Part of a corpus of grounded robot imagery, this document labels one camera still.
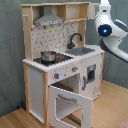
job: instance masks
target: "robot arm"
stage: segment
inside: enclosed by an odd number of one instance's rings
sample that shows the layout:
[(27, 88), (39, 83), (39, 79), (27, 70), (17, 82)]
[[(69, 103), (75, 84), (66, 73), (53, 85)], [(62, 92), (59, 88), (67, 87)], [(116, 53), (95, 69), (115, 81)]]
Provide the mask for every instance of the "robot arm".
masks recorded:
[(96, 31), (103, 37), (100, 47), (128, 63), (128, 54), (118, 48), (128, 34), (128, 27), (122, 21), (112, 21), (110, 11), (111, 5), (108, 0), (101, 0), (95, 19)]

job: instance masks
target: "silver pot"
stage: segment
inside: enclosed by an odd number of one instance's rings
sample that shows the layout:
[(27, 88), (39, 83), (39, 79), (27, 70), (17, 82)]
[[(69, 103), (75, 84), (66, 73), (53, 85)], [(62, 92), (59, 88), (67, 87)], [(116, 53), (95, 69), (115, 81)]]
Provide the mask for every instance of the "silver pot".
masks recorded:
[(56, 59), (56, 52), (54, 51), (41, 52), (41, 59), (43, 61), (54, 61)]

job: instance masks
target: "wall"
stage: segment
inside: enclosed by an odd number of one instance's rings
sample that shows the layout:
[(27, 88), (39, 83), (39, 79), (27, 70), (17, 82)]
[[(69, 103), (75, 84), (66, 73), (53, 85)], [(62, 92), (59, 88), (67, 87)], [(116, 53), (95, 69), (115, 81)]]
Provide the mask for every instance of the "wall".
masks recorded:
[[(61, 0), (100, 2), (100, 0)], [(24, 40), (21, 6), (22, 3), (57, 2), (56, 0), (1, 0), (0, 1), (0, 116), (16, 110), (25, 101), (23, 65)], [(112, 18), (128, 25), (128, 1), (110, 0)], [(99, 45), (101, 37), (95, 32), (94, 20), (87, 22), (86, 43)], [(128, 36), (120, 48), (127, 52)], [(113, 55), (105, 54), (103, 78), (128, 88), (128, 66)]]

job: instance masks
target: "wooden play kitchen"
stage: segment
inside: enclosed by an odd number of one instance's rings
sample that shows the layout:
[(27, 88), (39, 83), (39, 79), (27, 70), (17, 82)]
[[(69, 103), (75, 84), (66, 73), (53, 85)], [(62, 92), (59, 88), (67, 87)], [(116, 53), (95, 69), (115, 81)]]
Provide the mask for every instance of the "wooden play kitchen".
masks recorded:
[[(26, 108), (45, 128), (91, 128), (93, 100), (101, 96), (104, 51), (85, 45), (85, 32), (98, 5), (22, 5)], [(72, 116), (76, 110), (82, 110), (81, 120)]]

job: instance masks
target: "open oven door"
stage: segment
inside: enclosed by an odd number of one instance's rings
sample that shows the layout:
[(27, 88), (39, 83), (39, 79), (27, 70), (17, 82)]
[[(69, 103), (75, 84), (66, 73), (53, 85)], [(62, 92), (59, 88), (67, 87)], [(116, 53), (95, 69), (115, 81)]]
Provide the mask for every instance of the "open oven door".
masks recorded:
[(51, 126), (55, 128), (76, 128), (61, 121), (61, 119), (79, 108), (82, 109), (81, 128), (91, 128), (92, 99), (56, 87), (49, 87), (49, 119)]

